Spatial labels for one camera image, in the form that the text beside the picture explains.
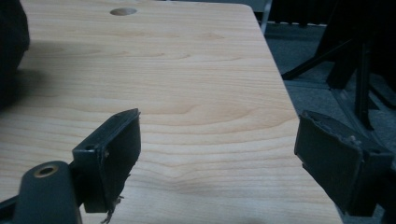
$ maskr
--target wood grain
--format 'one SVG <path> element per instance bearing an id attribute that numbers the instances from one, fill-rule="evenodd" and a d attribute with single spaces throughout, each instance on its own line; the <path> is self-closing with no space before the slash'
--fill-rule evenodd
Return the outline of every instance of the wood grain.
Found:
<path id="1" fill-rule="evenodd" d="M 108 117 L 138 107 L 142 153 L 113 223 L 340 223 L 293 155 L 298 119 L 249 7 L 22 4 L 32 44 L 21 99 L 0 113 L 0 200 L 24 172 L 70 162 Z M 119 7 L 137 11 L 109 13 Z"/>

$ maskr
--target tripod leg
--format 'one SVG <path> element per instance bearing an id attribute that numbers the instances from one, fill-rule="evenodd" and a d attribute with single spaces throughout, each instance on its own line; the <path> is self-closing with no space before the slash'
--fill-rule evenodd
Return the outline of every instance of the tripod leg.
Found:
<path id="1" fill-rule="evenodd" d="M 361 46 L 354 45 L 343 51 L 334 63 L 326 82 L 331 89 L 344 89 L 358 67 Z"/>
<path id="2" fill-rule="evenodd" d="M 368 130 L 373 130 L 369 120 L 369 80 L 370 80 L 370 44 L 361 46 L 356 79 L 355 114 Z"/>
<path id="3" fill-rule="evenodd" d="M 289 72 L 282 74 L 282 78 L 283 80 L 292 80 L 295 77 L 299 76 L 300 74 L 308 71 L 309 69 L 315 67 L 316 65 L 323 63 L 324 61 L 328 60 L 329 58 L 331 58 L 332 56 L 334 56 L 335 54 L 343 51 L 344 49 L 348 48 L 350 45 L 352 44 L 352 39 L 338 45 L 337 47 L 328 50 L 327 52 L 319 55 L 319 56 L 315 56 L 311 59 L 309 59 L 308 61 L 298 65 L 297 67 L 295 67 L 294 69 L 290 70 Z"/>

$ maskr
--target black object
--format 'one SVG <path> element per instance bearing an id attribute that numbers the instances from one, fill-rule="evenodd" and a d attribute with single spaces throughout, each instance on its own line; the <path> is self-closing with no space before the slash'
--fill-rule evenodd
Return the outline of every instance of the black object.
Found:
<path id="1" fill-rule="evenodd" d="M 108 222 L 140 154 L 139 112 L 112 116 L 73 149 L 70 165 L 50 161 L 28 171 L 20 194 L 0 203 L 0 223 L 81 223 L 78 208 L 108 212 Z"/>
<path id="2" fill-rule="evenodd" d="M 379 203 L 385 218 L 396 214 L 394 155 L 386 148 L 335 119 L 304 111 L 294 153 L 341 211 L 369 217 Z"/>
<path id="3" fill-rule="evenodd" d="M 326 24 L 335 4 L 336 0 L 274 0 L 269 21 Z"/>
<path id="4" fill-rule="evenodd" d="M 19 0 L 0 1 L 0 109 L 17 96 L 15 78 L 23 53 L 30 44 L 26 14 Z"/>
<path id="5" fill-rule="evenodd" d="M 372 130 L 368 118 L 372 47 L 395 13 L 396 2 L 392 0 L 339 0 L 316 56 L 283 74 L 283 79 L 291 80 L 319 63 L 333 60 L 327 83 L 330 88 L 343 89 L 358 68 L 355 114 Z"/>

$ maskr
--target floor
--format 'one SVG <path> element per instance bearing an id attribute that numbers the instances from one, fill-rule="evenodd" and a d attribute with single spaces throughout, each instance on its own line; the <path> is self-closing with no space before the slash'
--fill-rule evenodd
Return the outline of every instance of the floor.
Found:
<path id="1" fill-rule="evenodd" d="M 324 30 L 324 26 L 268 24 L 265 38 L 280 73 L 288 72 L 314 56 Z M 388 109 L 370 94 L 378 109 L 370 110 L 369 117 L 375 130 L 367 131 L 353 113 L 354 76 L 344 90 L 330 90 L 326 84 L 326 77 L 332 65 L 333 63 L 330 62 L 322 63 L 294 80 L 285 81 L 296 111 L 301 113 L 302 110 L 307 109 L 329 115 L 357 132 L 375 139 L 396 154 L 396 111 Z M 388 88 L 382 77 L 371 75 L 371 82 L 391 100 L 396 97 L 395 92 Z M 382 214 L 383 209 L 378 206 L 373 217 L 350 217 L 341 213 L 340 216 L 346 224 L 374 224 L 380 223 Z"/>

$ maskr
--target screw hole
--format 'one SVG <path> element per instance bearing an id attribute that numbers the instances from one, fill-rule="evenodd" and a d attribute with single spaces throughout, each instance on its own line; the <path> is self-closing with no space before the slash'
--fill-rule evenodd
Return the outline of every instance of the screw hole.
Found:
<path id="1" fill-rule="evenodd" d="M 128 16 L 128 15 L 134 14 L 136 12 L 137 12 L 137 10 L 132 7 L 120 7 L 120 8 L 111 10 L 110 14 L 114 15 L 114 16 Z"/>
<path id="2" fill-rule="evenodd" d="M 36 178 L 43 178 L 55 174 L 58 171 L 58 166 L 47 165 L 35 171 Z"/>

